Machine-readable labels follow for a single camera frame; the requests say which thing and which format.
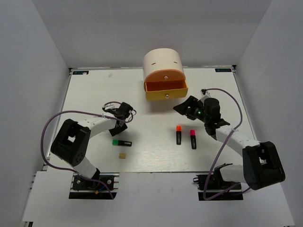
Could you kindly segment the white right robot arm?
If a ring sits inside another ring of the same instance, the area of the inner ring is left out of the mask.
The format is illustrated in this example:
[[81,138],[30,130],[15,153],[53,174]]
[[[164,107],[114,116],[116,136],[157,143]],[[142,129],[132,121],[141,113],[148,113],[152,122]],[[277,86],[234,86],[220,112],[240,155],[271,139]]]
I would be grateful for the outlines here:
[[222,164],[214,168],[210,176],[212,188],[226,189],[232,183],[246,183],[251,189],[258,190],[285,180],[285,172],[274,143],[250,139],[233,129],[221,117],[217,99],[190,96],[173,109],[191,120],[201,120],[209,136],[242,157],[242,165]]

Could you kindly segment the cream round drawer container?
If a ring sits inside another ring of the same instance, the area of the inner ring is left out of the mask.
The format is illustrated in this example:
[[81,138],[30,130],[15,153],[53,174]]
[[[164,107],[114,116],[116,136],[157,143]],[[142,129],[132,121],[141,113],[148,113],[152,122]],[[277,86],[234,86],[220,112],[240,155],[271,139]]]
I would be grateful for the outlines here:
[[188,92],[179,53],[170,48],[154,49],[144,56],[143,80],[148,101],[184,98]]

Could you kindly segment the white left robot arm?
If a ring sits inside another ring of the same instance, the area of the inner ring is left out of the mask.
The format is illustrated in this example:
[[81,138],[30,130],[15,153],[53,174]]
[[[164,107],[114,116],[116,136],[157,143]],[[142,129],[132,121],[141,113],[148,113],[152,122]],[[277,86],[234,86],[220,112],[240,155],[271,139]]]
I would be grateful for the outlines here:
[[100,171],[86,158],[89,140],[108,131],[112,137],[127,129],[136,111],[125,102],[108,102],[102,114],[77,111],[91,118],[77,122],[67,119],[57,133],[50,151],[71,166],[71,170],[84,178],[84,183],[94,189],[100,183]]

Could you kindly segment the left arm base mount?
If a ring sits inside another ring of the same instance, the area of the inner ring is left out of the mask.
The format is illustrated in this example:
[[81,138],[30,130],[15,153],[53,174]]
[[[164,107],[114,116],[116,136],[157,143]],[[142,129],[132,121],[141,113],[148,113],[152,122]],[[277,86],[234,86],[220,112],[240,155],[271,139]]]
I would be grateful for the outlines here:
[[119,187],[119,173],[101,174],[99,180],[109,188],[112,197],[103,184],[97,182],[89,182],[78,175],[73,175],[69,199],[111,200],[115,198]]

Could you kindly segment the small tan eraser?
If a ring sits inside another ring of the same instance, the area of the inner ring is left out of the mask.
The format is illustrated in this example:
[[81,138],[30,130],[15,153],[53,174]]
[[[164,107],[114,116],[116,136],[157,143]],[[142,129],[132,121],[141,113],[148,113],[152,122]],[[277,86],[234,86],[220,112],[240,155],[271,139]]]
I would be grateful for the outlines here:
[[119,158],[120,159],[126,159],[126,153],[120,153]]

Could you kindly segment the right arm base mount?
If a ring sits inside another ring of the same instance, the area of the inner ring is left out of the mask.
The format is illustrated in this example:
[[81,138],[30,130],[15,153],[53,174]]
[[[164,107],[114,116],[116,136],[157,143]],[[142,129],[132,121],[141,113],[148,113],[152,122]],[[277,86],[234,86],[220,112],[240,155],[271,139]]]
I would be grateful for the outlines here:
[[[204,201],[203,198],[203,191],[204,191],[204,184],[206,182],[207,174],[202,175],[196,175],[196,177],[193,178],[193,183],[197,185],[198,189],[198,199],[199,201]],[[209,180],[207,191],[206,191],[206,197],[214,196],[215,194],[233,186],[236,184],[235,182],[225,182],[223,186],[218,186],[213,180],[213,175],[211,175],[211,178]],[[218,197],[212,199],[212,201],[242,201],[243,195],[242,195],[242,187],[240,184],[236,185],[234,188],[230,189],[228,192],[225,192]]]

